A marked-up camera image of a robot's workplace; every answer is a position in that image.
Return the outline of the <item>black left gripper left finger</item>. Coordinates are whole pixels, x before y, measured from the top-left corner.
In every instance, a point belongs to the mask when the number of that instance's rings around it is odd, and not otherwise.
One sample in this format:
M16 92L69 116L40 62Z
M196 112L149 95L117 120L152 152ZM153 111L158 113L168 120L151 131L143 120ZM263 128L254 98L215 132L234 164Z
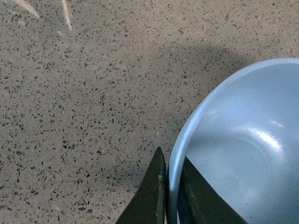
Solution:
M166 203L166 164L161 147L149 163L145 176L117 224L163 224Z

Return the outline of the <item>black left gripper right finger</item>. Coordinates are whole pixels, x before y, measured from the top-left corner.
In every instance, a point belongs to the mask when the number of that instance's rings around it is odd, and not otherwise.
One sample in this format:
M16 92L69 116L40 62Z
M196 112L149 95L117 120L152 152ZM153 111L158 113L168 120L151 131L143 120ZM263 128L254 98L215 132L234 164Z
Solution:
M196 167L185 158L178 191L181 224L245 224L210 186Z

